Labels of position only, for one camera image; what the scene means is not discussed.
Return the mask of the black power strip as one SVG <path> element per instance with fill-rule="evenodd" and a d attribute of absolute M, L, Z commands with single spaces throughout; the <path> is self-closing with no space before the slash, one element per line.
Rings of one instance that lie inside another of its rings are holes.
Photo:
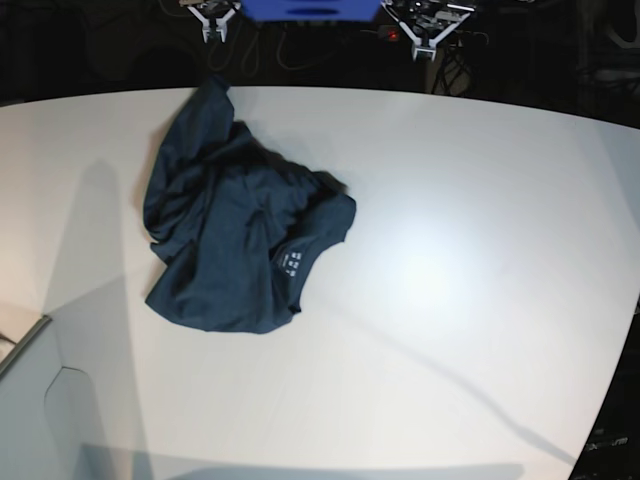
<path fill-rule="evenodd" d="M 363 30 L 363 33 L 372 33 L 379 39 L 390 42 L 397 42 L 400 39 L 400 28 L 391 25 L 382 25 L 377 27 L 375 30 Z M 490 44 L 490 36 L 485 32 L 455 30 L 455 33 L 458 35 L 459 39 L 462 39 L 464 35 L 467 35 L 474 38 L 482 38 L 486 46 Z"/>

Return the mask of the dark blue t-shirt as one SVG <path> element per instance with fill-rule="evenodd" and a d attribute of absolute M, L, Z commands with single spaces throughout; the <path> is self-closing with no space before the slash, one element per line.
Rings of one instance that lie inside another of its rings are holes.
<path fill-rule="evenodd" d="M 165 269 L 147 305 L 205 332 L 272 332 L 300 312 L 315 261 L 345 240 L 356 211 L 332 175 L 266 149 L 211 77 L 176 115 L 149 177 L 143 223 Z"/>

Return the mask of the blue plastic box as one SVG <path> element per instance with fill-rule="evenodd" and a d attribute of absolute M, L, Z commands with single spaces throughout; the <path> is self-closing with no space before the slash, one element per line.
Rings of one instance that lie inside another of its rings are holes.
<path fill-rule="evenodd" d="M 380 0 L 245 0 L 242 10 L 260 22 L 351 21 L 368 22 L 380 9 Z"/>

